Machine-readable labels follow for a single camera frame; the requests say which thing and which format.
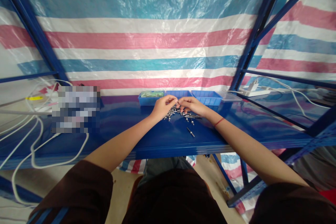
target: forearm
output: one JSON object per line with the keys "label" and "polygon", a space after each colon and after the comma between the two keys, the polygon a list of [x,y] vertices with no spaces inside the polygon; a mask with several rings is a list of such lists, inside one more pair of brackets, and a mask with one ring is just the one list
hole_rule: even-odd
{"label": "forearm", "polygon": [[[222,116],[209,111],[206,118],[215,125]],[[257,140],[227,120],[216,126],[217,131],[232,149],[265,181],[267,185],[289,182],[308,186],[307,183]]]}
{"label": "forearm", "polygon": [[146,117],[100,146],[85,160],[112,172],[128,156],[139,140],[158,122],[159,119],[154,116]]}

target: floor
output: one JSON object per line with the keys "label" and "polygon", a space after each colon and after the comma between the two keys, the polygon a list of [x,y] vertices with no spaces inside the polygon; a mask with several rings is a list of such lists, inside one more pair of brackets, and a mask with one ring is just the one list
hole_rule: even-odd
{"label": "floor", "polygon": [[[226,181],[223,178],[214,158],[206,158],[205,156],[197,156],[194,169],[208,184],[213,198],[217,201],[219,208],[228,224],[244,224],[245,221],[234,208],[228,208],[225,198],[227,192],[225,187]],[[112,172],[114,179],[113,193],[111,198],[110,211],[107,215],[105,224],[120,224],[123,221],[127,210],[128,200],[130,198],[133,183],[138,174],[126,173],[124,171],[115,170]]]}
{"label": "floor", "polygon": [[[49,190],[65,175],[72,166],[58,166],[43,170],[22,169],[17,175],[17,184],[27,188],[30,191],[45,196]],[[244,224],[245,221],[234,208],[228,208],[225,202],[227,192],[225,187],[227,182],[224,180],[214,158],[206,158],[203,155],[197,156],[194,169],[198,172],[202,179],[208,184],[213,198],[217,201],[219,208],[228,224]],[[4,170],[0,175],[10,179],[11,170]],[[112,172],[114,179],[113,193],[111,198],[110,211],[107,215],[106,224],[120,224],[126,213],[128,200],[132,190],[134,181],[140,175],[126,173],[124,171],[115,170]],[[19,206],[12,201],[0,197],[0,222],[23,223],[27,220],[30,209],[7,209],[3,207]]]}

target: red string bracelet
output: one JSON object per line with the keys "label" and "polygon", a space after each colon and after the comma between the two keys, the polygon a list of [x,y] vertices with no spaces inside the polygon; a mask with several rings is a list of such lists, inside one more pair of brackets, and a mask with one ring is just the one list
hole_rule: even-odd
{"label": "red string bracelet", "polygon": [[224,117],[222,118],[222,119],[220,119],[219,121],[218,121],[218,123],[216,123],[215,125],[214,125],[214,127],[216,127],[217,126],[217,124],[219,124],[221,121],[223,121],[224,120]]}

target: yellow object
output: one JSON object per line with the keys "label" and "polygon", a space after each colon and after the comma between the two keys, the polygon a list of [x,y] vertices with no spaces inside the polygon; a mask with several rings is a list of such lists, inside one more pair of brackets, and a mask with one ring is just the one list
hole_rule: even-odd
{"label": "yellow object", "polygon": [[27,100],[42,100],[43,96],[26,97]]}

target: hand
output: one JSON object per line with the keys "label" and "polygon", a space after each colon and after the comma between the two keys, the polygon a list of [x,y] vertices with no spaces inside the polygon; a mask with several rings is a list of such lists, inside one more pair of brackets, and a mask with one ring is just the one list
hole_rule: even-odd
{"label": "hand", "polygon": [[193,111],[196,114],[199,114],[202,117],[207,117],[209,112],[212,110],[205,106],[203,103],[201,103],[199,100],[197,100],[195,97],[182,97],[178,104],[176,105],[177,108],[180,108],[180,111],[184,111],[187,113],[187,111]]}
{"label": "hand", "polygon": [[161,97],[156,101],[150,116],[160,121],[168,114],[168,111],[177,103],[177,101],[178,99],[173,95]]}

